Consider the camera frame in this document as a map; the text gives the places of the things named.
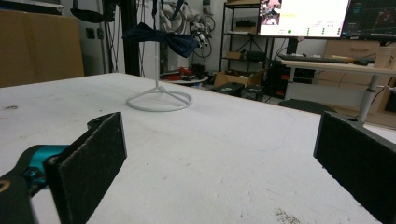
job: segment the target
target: monitor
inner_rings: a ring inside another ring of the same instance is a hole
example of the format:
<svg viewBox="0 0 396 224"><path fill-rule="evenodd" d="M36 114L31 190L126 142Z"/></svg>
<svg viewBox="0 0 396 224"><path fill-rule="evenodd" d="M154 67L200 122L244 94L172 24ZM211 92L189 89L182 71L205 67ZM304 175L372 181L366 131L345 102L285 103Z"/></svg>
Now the monitor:
<svg viewBox="0 0 396 224"><path fill-rule="evenodd" d="M349 0L261 0L258 35L340 38L348 5Z"/></svg>
<svg viewBox="0 0 396 224"><path fill-rule="evenodd" d="M396 1L351 0L342 37L378 41L396 40Z"/></svg>

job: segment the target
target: shelf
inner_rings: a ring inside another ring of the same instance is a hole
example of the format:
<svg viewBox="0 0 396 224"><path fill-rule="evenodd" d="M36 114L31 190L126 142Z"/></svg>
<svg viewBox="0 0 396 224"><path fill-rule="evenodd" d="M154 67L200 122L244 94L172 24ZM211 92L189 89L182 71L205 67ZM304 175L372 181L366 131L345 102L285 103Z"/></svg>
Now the shelf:
<svg viewBox="0 0 396 224"><path fill-rule="evenodd" d="M225 7L230 8L230 9L236 9L236 8L252 8L252 9L259 9L260 4L239 4L239 5L233 5L233 4L225 4Z"/></svg>
<svg viewBox="0 0 396 224"><path fill-rule="evenodd" d="M246 59L232 59L232 58L221 58L223 60L233 60L233 61L239 61L239 62L247 62L247 63L264 63L264 61L250 61Z"/></svg>
<svg viewBox="0 0 396 224"><path fill-rule="evenodd" d="M232 69L236 66L238 66L240 69L249 71L253 67L254 68L258 68L258 67L264 68L267 64L270 64L270 62L271 62L271 59L269 59L270 57L268 57L268 55L272 54L273 45L274 45L273 38L268 38L267 36L257 35L256 27L251 27L254 29L249 29L249 27L247 27L247 29L234 28L235 18L237 18L237 16L235 15L235 12L238 11L237 9L255 9L255 10L257 10L257 24L259 24L260 3L259 3L259 1L255 2L255 3L251 3L251 2L252 1L247 1L246 4L224 3L223 23L222 23L222 28L221 28L222 30L221 30L219 71L221 71L223 69L226 69L226 70ZM227 23L230 23L231 27L226 28L225 27L226 14L230 14L230 13L232 13L231 18L230 18L231 21L227 22ZM237 59L237 58L235 59L235 58L225 57L227 54L226 53L227 51L228 52L230 52L230 51L239 52L242 49L246 50L246 51L264 52L265 57L262 57L262 61L251 61L251 60L247 60L247 59Z"/></svg>

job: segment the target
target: white stand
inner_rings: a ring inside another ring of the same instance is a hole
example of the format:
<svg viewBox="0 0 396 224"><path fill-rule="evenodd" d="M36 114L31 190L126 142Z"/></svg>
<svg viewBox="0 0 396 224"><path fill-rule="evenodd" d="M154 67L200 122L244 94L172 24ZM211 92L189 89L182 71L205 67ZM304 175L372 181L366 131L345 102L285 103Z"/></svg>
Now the white stand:
<svg viewBox="0 0 396 224"><path fill-rule="evenodd" d="M167 91L163 86L159 85L159 72L156 71L156 77L155 77L155 88L148 90L148 91L144 91L140 94L137 94L135 96L130 96L126 99L126 104L129 105L130 107L134 108L134 109L138 109L138 110L143 110L143 111L149 111L149 112L170 112L170 111L176 111L176 110L181 110L184 108L189 107L192 104L192 97L190 95L188 95L187 93L181 92L181 91ZM172 105L170 107L159 107L156 108L155 106L142 106L142 105L137 105L133 103L133 100L140 98L144 95L150 94L150 93L159 93L159 94L167 94L171 97L173 97L174 99L180 101L182 104L181 105Z"/></svg>

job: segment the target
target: white table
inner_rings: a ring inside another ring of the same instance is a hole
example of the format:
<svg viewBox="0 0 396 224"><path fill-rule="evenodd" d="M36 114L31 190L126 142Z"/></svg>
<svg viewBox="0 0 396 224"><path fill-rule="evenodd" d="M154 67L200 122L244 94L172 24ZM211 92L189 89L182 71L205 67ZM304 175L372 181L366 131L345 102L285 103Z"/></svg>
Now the white table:
<svg viewBox="0 0 396 224"><path fill-rule="evenodd" d="M358 120L361 121L365 121L367 117L371 102L375 97L375 89L378 84L379 77L396 77L396 71L390 69L374 68L372 64L369 64L368 66L361 66L352 63L309 63L285 60L282 60L281 63L291 68L285 100L292 98L330 105L349 105L357 107L360 109ZM319 71L328 70L343 73L348 72L363 76L372 76L372 78L370 85L365 91L341 89L293 82L296 68L314 69Z"/></svg>
<svg viewBox="0 0 396 224"><path fill-rule="evenodd" d="M71 144L120 111L128 158L89 223L377 223L313 157L319 115L162 84L192 105L132 109L125 99L154 81L122 74L0 89L0 174L28 147ZM59 222L48 190L33 204L40 223Z"/></svg>

